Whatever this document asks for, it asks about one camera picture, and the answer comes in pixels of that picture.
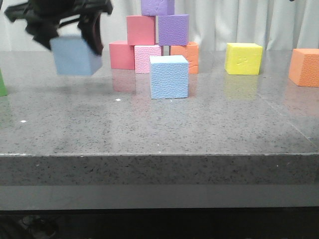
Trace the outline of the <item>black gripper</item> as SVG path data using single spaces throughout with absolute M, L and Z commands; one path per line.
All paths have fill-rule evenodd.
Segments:
M 50 40 L 59 36 L 59 21 L 79 15 L 78 28 L 83 39 L 96 55 L 102 55 L 100 17 L 101 13 L 112 11 L 109 0 L 29 0 L 9 6 L 4 13 L 11 22 L 26 20 L 26 32 L 50 51 Z

